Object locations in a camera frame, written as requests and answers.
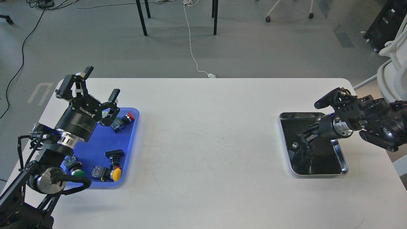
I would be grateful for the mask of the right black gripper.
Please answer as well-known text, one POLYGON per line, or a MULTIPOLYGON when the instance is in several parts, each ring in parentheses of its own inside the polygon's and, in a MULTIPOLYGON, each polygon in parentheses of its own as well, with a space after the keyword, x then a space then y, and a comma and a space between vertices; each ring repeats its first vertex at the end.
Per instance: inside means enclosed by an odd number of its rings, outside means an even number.
POLYGON ((345 138, 345 122, 335 114, 326 114, 320 121, 313 123, 307 129, 297 132, 301 142, 313 142, 314 139, 322 137, 325 139, 345 138))

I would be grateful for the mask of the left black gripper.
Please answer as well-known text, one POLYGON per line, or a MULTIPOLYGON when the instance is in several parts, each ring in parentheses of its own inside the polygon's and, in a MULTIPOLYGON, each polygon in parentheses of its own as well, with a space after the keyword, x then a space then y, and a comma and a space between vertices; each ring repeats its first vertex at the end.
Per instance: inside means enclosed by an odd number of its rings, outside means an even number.
POLYGON ((69 132, 83 142, 89 141, 98 120, 102 126, 110 126, 120 112, 116 102, 120 89, 114 89, 108 101, 102 104, 94 97, 90 97, 86 80, 92 71, 93 67, 88 66, 82 73, 65 76, 60 88, 55 90, 58 99, 70 102, 55 129, 69 132), (109 109, 108 114, 101 119, 101 110, 106 109, 109 109))

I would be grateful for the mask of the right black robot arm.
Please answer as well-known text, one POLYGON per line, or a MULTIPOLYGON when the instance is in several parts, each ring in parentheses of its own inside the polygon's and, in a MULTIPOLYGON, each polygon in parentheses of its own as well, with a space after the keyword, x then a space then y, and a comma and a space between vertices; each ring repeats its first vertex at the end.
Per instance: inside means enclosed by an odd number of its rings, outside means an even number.
POLYGON ((306 130, 298 132, 301 142, 308 147, 318 138, 329 140, 349 138, 358 131, 360 137, 390 152, 398 151, 406 143, 406 101, 388 103, 371 95, 359 98, 344 87, 337 87, 314 103, 316 109, 331 106, 326 114, 306 130))

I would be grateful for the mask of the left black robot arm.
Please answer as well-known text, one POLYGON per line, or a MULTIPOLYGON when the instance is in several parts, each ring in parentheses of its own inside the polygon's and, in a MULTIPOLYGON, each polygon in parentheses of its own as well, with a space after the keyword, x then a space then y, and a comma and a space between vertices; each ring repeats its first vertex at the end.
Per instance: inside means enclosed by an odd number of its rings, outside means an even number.
POLYGON ((88 93, 86 80, 92 71, 88 66, 83 73, 67 75, 55 91, 69 103, 55 128, 35 123, 29 135, 18 138, 19 175, 1 195, 2 229, 51 229, 60 196, 90 187, 90 179, 68 175, 60 165, 73 155, 77 142, 90 139, 98 123, 110 126, 120 111, 119 89, 105 103, 88 93))

